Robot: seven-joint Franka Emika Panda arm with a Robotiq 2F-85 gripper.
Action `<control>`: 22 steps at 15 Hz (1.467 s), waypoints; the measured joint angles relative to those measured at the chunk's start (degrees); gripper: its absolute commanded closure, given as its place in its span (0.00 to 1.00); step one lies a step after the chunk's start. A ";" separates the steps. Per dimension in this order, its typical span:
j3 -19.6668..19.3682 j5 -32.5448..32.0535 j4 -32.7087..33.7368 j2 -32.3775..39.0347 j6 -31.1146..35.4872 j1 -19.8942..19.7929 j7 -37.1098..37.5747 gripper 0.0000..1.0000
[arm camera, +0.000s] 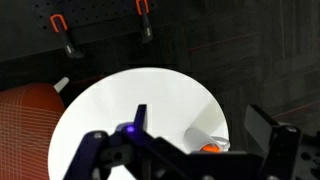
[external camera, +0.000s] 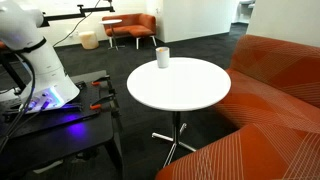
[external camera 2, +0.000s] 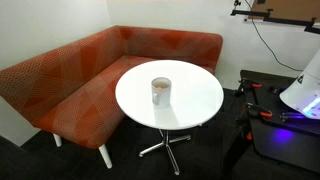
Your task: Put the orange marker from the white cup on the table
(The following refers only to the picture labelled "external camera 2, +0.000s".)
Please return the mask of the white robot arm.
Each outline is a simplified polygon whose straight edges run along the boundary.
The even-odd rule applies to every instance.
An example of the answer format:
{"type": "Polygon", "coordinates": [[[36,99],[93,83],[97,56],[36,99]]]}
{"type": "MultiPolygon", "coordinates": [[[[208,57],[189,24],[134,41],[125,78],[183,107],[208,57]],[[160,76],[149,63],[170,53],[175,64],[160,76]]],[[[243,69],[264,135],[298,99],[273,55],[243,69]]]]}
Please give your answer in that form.
{"type": "Polygon", "coordinates": [[[307,118],[320,119],[320,50],[279,97],[283,103],[307,118]]]}

